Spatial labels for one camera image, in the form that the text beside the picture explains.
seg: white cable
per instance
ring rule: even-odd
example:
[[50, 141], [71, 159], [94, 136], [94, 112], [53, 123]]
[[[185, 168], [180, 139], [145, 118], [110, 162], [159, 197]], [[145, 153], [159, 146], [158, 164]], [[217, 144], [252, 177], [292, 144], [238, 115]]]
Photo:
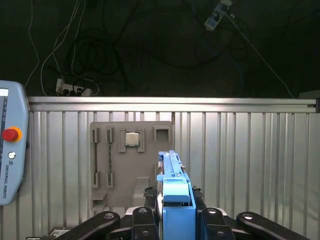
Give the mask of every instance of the white cable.
[[[53, 45], [53, 49], [55, 49], [55, 47], [56, 47], [56, 45], [57, 45], [57, 43], [58, 43], [58, 40], [59, 40], [59, 38], [62, 36], [62, 34], [64, 34], [64, 32], [65, 32], [66, 30], [69, 31], [69, 27], [70, 27], [71, 23], [74, 21], [76, 15], [77, 15], [77, 13], [78, 13], [78, 8], [79, 8], [81, 2], [82, 2], [82, 0], [80, 0], [80, 2], [79, 2], [79, 0], [76, 1], [76, 3], [75, 3], [76, 8], [75, 8], [75, 10], [73, 10], [73, 13], [72, 13], [72, 16], [71, 16], [71, 20], [70, 20], [70, 22], [68, 23], [68, 25], [62, 30], [62, 32], [61, 32], [61, 33], [58, 35], [58, 37], [56, 38], [55, 43], [54, 43], [54, 45]], [[59, 66], [59, 64], [58, 64], [58, 61], [57, 61], [57, 58], [56, 58], [56, 55], [55, 55], [55, 52], [53, 52], [52, 56], [53, 56], [53, 59], [54, 59], [54, 62], [55, 62], [55, 65], [56, 65], [56, 67], [57, 67], [58, 72], [61, 72], [61, 71], [60, 71], [60, 66]]]
[[271, 72], [273, 72], [273, 74], [283, 83], [283, 85], [285, 86], [287, 92], [290, 94], [290, 96], [292, 98], [295, 98], [292, 93], [290, 92], [287, 84], [278, 76], [278, 74], [276, 74], [276, 72], [272, 69], [272, 67], [266, 62], [266, 60], [261, 56], [261, 54], [259, 53], [259, 51], [255, 48], [255, 46], [251, 43], [251, 41], [242, 33], [242, 31], [238, 28], [238, 26], [236, 25], [235, 21], [228, 15], [225, 14], [225, 16], [232, 22], [232, 24], [235, 26], [235, 28], [240, 32], [240, 34], [242, 35], [242, 37], [251, 45], [251, 47], [253, 48], [253, 50], [255, 50], [255, 52], [258, 54], [258, 56], [262, 59], [262, 61], [269, 67], [269, 69], [271, 70]]
[[[77, 39], [77, 37], [78, 37], [79, 30], [80, 30], [80, 25], [81, 25], [81, 21], [82, 21], [82, 18], [83, 18], [83, 16], [84, 16], [85, 10], [86, 10], [86, 0], [83, 1], [83, 10], [82, 10], [82, 13], [81, 13], [81, 16], [80, 16], [80, 19], [79, 19], [78, 28], [76, 29], [75, 39]], [[73, 57], [72, 57], [72, 62], [71, 62], [71, 72], [73, 72], [73, 70], [74, 70], [76, 50], [77, 50], [77, 49], [76, 49], [76, 44], [74, 44]]]
[[31, 19], [30, 19], [28, 34], [29, 34], [29, 38], [30, 38], [30, 41], [32, 43], [32, 46], [33, 46], [33, 49], [34, 49], [34, 52], [35, 52], [35, 55], [36, 55], [36, 66], [31, 71], [31, 73], [30, 73], [30, 75], [28, 77], [28, 80], [26, 81], [26, 83], [24, 85], [25, 88], [28, 86], [28, 83], [29, 83], [32, 75], [35, 73], [35, 71], [37, 70], [37, 68], [39, 67], [39, 64], [40, 64], [39, 54], [38, 54], [36, 45], [34, 43], [34, 40], [32, 39], [32, 36], [31, 36], [31, 27], [32, 27], [33, 22], [34, 22], [34, 0], [31, 0]]
[[45, 92], [44, 84], [43, 84], [44, 66], [45, 66], [46, 62], [48, 61], [48, 59], [55, 53], [55, 51], [56, 51], [56, 50], [63, 44], [63, 42], [65, 41], [65, 39], [66, 39], [66, 37], [67, 37], [67, 34], [68, 34], [68, 32], [69, 32], [69, 28], [70, 28], [70, 26], [71, 26], [71, 23], [72, 23], [72, 21], [75, 19], [75, 14], [76, 14], [76, 11], [77, 11], [77, 9], [78, 9], [77, 7], [79, 7], [78, 1], [79, 1], [79, 0], [77, 0], [76, 3], [75, 3], [75, 7], [74, 7], [74, 9], [73, 9], [73, 13], [72, 13], [71, 18], [70, 18], [70, 22], [69, 22], [68, 26], [65, 28], [65, 34], [64, 34], [64, 37], [63, 37], [61, 43], [53, 49], [53, 51], [49, 54], [49, 56], [48, 56], [48, 57], [43, 61], [43, 63], [42, 63], [41, 71], [40, 71], [40, 83], [41, 83], [42, 92], [43, 92], [43, 94], [44, 94], [45, 96], [48, 96], [48, 95], [47, 95], [46, 92]]

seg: power plug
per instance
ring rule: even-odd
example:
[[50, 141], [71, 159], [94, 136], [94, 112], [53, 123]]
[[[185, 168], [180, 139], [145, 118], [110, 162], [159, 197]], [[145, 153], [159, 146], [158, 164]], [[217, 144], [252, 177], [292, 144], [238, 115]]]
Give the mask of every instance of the power plug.
[[90, 97], [92, 91], [90, 88], [84, 88], [82, 86], [76, 86], [71, 84], [66, 84], [65, 80], [58, 78], [56, 81], [55, 91], [63, 96], [82, 96], [82, 97]]

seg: white button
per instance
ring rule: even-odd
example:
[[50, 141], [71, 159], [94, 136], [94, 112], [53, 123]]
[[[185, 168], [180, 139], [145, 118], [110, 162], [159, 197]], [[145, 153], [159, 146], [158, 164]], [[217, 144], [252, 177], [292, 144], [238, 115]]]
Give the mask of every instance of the white button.
[[14, 151], [9, 152], [8, 158], [9, 159], [14, 159], [16, 157], [16, 153]]

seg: metal panel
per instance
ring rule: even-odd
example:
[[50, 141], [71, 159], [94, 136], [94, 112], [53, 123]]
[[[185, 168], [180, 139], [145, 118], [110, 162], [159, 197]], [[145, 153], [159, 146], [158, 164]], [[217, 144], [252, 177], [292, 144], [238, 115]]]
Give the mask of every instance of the metal panel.
[[[93, 215], [88, 177], [93, 121], [172, 121], [175, 151], [208, 206], [232, 217], [255, 211], [320, 239], [320, 114], [314, 104], [32, 97], [24, 182], [16, 200], [0, 208], [0, 240], [41, 236]], [[126, 209], [111, 210], [124, 215]]]

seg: screw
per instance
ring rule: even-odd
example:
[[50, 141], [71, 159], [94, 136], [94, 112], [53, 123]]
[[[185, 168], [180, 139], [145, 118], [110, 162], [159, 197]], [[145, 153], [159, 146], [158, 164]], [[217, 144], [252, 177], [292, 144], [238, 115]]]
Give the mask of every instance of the screw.
[[8, 153], [8, 158], [9, 159], [14, 159], [16, 157], [16, 153], [14, 151], [11, 151]]
[[139, 211], [138, 211], [139, 213], [141, 213], [141, 214], [144, 214], [144, 213], [146, 213], [147, 212], [147, 209], [145, 209], [145, 208], [141, 208], [141, 209], [139, 209]]
[[106, 215], [104, 215], [105, 219], [113, 219], [115, 217], [115, 215], [113, 215], [112, 213], [107, 213]]
[[247, 220], [253, 219], [252, 215], [247, 214], [247, 213], [243, 214], [243, 217], [244, 217], [245, 219], [247, 219]]
[[209, 212], [210, 214], [216, 214], [216, 213], [217, 213], [217, 211], [216, 211], [215, 209], [213, 209], [213, 208], [209, 208], [209, 209], [208, 209], [208, 212]]

